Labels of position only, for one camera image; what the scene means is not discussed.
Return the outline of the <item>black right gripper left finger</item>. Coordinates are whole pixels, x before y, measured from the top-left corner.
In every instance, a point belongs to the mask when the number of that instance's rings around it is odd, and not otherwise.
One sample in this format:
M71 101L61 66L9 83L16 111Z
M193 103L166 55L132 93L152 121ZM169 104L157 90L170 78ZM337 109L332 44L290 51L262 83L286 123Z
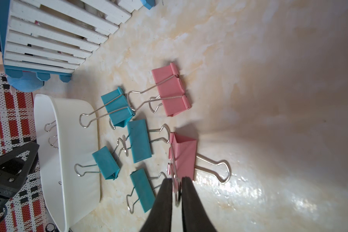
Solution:
M173 181L163 180L150 214L140 232L170 232L173 211Z

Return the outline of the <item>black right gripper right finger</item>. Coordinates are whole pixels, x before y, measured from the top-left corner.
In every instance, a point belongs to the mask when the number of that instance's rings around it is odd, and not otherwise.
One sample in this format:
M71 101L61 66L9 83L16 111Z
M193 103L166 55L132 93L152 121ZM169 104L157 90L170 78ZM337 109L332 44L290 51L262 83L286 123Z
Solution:
M216 232L189 177L181 181L182 224L184 232Z

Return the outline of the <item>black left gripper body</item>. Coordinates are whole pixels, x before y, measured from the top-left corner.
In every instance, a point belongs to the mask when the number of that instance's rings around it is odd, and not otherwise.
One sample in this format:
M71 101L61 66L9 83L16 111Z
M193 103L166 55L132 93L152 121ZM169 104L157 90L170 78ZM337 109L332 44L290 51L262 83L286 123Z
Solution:
M34 172L39 147L36 142L29 142L0 156L0 213Z

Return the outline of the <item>teal binder clip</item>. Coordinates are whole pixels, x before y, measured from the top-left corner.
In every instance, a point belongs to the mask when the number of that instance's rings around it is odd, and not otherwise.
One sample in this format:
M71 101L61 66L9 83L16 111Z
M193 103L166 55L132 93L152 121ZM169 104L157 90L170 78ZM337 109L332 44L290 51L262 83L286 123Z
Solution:
M94 161L96 162L95 164L81 165L79 163L76 163L74 165L74 171L79 177L83 177L86 174L102 174L105 180L115 180L118 178L118 174L120 172L118 161L122 151L125 152L125 149L122 148L115 156L115 150L113 152L110 152L110 150L105 146L92 154ZM85 171L82 173L78 171L78 168L85 169L90 167L98 167L99 170Z
M163 124L159 129L149 130L145 119L134 120L127 123L128 137L130 141L130 150L133 163L138 163L152 157L151 143L162 141L166 144L170 140L170 129L168 125ZM150 132L167 131L167 138L160 137L154 140L149 139Z
M92 122L108 116L110 127L115 130L116 127L123 128L127 126L127 123L133 118L133 116L135 116L135 113L129 106L127 97L121 87L117 87L116 90L102 95L101 99L103 106L90 113L83 113L79 116L79 124L83 128L88 128ZM83 123L82 117L89 117L103 108L105 108L106 114L91 119L88 123Z
M159 179L160 177L167 178L164 172L160 172L157 177L148 177L145 169L138 169L130 174L130 179L133 183L133 189L131 194L126 195L126 202L128 211L133 214L134 213L134 205L139 201L143 211L148 212L154 205L155 195L154 190L159 188L158 185L155 188L151 187L150 180ZM137 193L138 199L131 205L129 203L129 197L132 197L133 192Z

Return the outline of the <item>pink binder clip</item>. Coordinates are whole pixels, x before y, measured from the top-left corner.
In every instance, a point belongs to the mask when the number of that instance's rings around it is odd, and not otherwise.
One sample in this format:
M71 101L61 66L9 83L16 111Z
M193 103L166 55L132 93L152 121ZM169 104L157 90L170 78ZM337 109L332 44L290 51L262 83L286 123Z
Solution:
M190 180L194 180L196 170L216 177L220 184L225 184L230 180L232 172L229 163L226 160L215 161L198 154L196 139L171 132L169 135L169 145L167 173L173 180L173 193L175 195L176 206L179 206L181 201L182 178L188 177ZM213 166L224 165L227 170L227 176L222 178L217 172L196 165L197 159Z
M174 63L167 66L153 69L151 71L155 85L144 91L130 91L126 94L126 99L132 111L139 110L144 104L148 104L152 113L156 113L162 106L168 117L174 117L181 112L191 109L191 103L186 96L184 85L180 79L180 72ZM131 94L144 94L152 89L158 90L156 97L150 97L139 106L134 107L130 100Z

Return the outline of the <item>white plastic storage box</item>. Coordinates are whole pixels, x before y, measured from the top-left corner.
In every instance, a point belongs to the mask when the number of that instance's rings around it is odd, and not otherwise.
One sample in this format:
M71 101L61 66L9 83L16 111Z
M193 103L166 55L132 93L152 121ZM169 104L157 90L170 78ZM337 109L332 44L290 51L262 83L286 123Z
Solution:
M98 148L96 125L84 129L82 113L93 111L83 100L34 98L36 140L46 208L59 231L67 232L100 202L100 175L92 154Z

